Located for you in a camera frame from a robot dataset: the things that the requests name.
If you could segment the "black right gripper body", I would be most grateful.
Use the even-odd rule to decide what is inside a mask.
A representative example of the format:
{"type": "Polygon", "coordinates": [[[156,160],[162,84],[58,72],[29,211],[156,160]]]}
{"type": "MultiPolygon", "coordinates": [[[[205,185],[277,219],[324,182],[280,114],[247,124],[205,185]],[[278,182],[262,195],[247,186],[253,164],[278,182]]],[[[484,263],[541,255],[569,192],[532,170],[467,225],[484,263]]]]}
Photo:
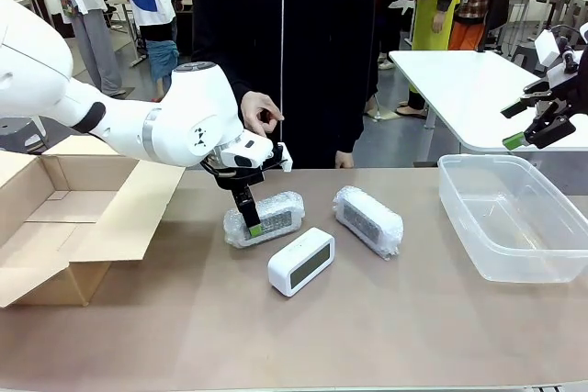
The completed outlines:
{"type": "Polygon", "coordinates": [[[583,50],[577,75],[570,80],[570,88],[565,95],[567,117],[578,114],[588,116],[588,46],[583,50]]]}

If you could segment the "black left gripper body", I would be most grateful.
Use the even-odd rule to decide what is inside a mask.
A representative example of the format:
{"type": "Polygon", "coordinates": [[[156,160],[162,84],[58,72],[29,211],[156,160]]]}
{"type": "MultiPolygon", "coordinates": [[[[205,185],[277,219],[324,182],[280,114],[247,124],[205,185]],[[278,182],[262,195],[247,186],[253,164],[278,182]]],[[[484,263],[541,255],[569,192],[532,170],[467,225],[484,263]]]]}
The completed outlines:
{"type": "Polygon", "coordinates": [[[252,169],[226,166],[213,154],[203,159],[200,166],[214,177],[217,186],[223,190],[241,190],[265,180],[260,167],[252,169]]]}

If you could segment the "bubble-wrapped clock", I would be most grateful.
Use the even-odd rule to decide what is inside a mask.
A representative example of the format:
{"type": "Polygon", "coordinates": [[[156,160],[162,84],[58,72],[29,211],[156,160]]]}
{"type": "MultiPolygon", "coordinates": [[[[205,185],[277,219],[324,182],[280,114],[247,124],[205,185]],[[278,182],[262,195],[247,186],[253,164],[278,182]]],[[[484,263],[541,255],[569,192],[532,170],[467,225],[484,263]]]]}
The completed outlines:
{"type": "Polygon", "coordinates": [[[336,220],[380,258],[399,253],[404,227],[400,215],[360,188],[347,185],[334,196],[336,220]]]}
{"type": "Polygon", "coordinates": [[[256,208],[261,221],[256,236],[249,231],[237,208],[225,213],[223,228],[226,243],[242,249],[271,241],[299,230],[305,217],[303,198],[293,191],[258,200],[256,208]]]}

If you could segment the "white unwrapped digital clock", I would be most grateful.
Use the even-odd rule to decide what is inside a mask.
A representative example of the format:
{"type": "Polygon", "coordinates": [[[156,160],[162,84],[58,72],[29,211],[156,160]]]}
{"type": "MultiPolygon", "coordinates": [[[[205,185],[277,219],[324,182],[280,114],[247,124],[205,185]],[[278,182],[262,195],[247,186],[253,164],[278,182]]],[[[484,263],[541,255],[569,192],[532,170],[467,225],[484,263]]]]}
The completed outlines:
{"type": "Polygon", "coordinates": [[[268,281],[285,297],[293,297],[334,260],[334,237],[310,228],[268,261],[268,281]]]}

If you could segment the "person's right hand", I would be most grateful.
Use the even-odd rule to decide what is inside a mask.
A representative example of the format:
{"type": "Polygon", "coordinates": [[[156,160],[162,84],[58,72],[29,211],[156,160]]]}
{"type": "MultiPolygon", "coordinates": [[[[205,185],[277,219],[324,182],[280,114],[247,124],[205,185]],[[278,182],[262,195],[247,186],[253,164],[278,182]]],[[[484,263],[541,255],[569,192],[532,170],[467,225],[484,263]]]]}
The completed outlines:
{"type": "Polygon", "coordinates": [[[265,137],[284,120],[279,108],[265,94],[249,91],[243,95],[241,104],[244,126],[253,133],[265,137]]]}

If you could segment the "grey plastic stool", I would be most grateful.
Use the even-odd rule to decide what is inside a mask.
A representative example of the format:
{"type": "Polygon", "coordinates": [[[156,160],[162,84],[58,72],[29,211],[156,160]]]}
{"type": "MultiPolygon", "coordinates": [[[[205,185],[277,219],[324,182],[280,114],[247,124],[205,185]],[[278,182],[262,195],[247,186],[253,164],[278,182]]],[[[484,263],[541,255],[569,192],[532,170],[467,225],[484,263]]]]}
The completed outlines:
{"type": "Polygon", "coordinates": [[[538,56],[534,42],[518,44],[510,61],[530,73],[538,72],[538,56]]]}

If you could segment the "white background table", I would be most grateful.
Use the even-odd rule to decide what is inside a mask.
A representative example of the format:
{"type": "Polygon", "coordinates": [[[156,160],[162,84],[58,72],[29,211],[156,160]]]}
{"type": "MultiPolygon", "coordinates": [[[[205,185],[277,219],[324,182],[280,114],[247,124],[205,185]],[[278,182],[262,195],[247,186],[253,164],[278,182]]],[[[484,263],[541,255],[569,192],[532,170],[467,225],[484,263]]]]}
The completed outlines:
{"type": "Polygon", "coordinates": [[[425,126],[443,121],[470,151],[506,153],[503,139],[525,130],[535,116],[532,108],[513,118],[501,114],[538,77],[496,53],[399,50],[390,57],[429,105],[425,126]]]}

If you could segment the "clear plastic container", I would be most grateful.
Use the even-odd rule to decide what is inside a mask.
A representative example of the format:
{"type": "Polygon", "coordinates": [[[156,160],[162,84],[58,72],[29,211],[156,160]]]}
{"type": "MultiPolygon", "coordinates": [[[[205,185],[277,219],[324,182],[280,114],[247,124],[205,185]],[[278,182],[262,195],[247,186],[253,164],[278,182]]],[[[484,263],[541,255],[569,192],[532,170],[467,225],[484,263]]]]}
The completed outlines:
{"type": "Polygon", "coordinates": [[[444,155],[439,197],[479,274],[565,284],[588,270],[588,218],[534,165],[513,155],[444,155]]]}

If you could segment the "open brown cardboard box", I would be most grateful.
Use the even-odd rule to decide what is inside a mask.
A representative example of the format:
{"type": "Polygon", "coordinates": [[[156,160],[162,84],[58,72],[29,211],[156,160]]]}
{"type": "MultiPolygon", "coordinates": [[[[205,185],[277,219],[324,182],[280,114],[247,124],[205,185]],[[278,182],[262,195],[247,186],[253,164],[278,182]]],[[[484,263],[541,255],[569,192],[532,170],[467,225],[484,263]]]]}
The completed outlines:
{"type": "Polygon", "coordinates": [[[88,305],[111,264],[144,258],[183,173],[89,136],[0,151],[0,308],[88,305]]]}

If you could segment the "person in black hoodie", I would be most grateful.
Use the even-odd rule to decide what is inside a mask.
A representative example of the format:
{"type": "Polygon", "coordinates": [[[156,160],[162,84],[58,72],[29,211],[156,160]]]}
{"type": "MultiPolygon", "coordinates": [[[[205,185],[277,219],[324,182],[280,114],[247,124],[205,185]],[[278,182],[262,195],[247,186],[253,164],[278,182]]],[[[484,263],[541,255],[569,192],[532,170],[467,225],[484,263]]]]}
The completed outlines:
{"type": "Polygon", "coordinates": [[[375,0],[193,0],[192,58],[225,72],[240,104],[268,95],[284,116],[266,137],[301,169],[336,169],[360,138],[375,0]]]}

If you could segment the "mannequin with grey trousers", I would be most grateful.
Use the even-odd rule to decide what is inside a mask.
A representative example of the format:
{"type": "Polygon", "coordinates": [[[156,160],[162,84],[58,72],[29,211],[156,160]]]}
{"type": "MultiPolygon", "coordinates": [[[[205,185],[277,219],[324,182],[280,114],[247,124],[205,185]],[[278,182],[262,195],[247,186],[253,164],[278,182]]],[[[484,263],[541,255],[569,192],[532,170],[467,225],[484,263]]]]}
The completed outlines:
{"type": "Polygon", "coordinates": [[[94,86],[103,94],[124,94],[119,65],[105,20],[104,0],[59,0],[62,19],[73,27],[78,49],[94,86]]]}

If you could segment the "wooden background desk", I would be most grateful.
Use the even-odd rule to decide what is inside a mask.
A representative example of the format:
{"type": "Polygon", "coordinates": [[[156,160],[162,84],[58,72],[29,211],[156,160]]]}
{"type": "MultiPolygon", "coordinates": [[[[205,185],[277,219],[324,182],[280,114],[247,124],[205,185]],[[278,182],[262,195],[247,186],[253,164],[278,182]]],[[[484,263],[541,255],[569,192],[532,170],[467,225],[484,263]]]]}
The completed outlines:
{"type": "Polygon", "coordinates": [[[49,29],[39,0],[0,0],[0,39],[8,30],[39,32],[49,29]]]}

